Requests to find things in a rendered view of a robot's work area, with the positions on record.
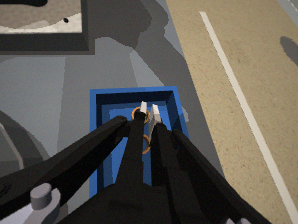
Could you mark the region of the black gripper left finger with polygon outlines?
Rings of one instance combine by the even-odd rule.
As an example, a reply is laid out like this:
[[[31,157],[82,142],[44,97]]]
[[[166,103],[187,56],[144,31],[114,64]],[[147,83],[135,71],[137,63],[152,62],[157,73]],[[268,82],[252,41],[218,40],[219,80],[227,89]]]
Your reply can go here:
[[[147,102],[118,115],[51,158],[0,178],[0,224],[53,224],[60,208],[128,137],[103,224],[143,224],[143,136]]]

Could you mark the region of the blue open tray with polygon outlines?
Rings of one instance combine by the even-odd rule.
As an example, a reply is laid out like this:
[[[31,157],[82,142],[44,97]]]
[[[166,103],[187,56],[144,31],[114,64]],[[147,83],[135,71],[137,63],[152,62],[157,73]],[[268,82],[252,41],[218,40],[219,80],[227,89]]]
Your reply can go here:
[[[189,139],[177,86],[90,89],[90,132],[118,115],[131,120],[133,110],[141,107],[142,101],[147,102],[149,113],[152,105],[157,105],[167,130],[178,129]],[[123,137],[89,177],[89,199],[115,183],[127,140],[128,137]],[[150,149],[142,154],[142,162],[143,183],[152,186]]]

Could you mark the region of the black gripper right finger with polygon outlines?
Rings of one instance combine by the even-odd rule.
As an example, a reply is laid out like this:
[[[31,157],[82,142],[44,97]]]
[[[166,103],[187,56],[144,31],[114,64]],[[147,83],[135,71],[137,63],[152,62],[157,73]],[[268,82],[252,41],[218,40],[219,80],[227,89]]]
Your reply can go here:
[[[172,224],[272,224],[233,189],[182,131],[167,130],[154,104],[148,134],[152,186],[166,186]]]

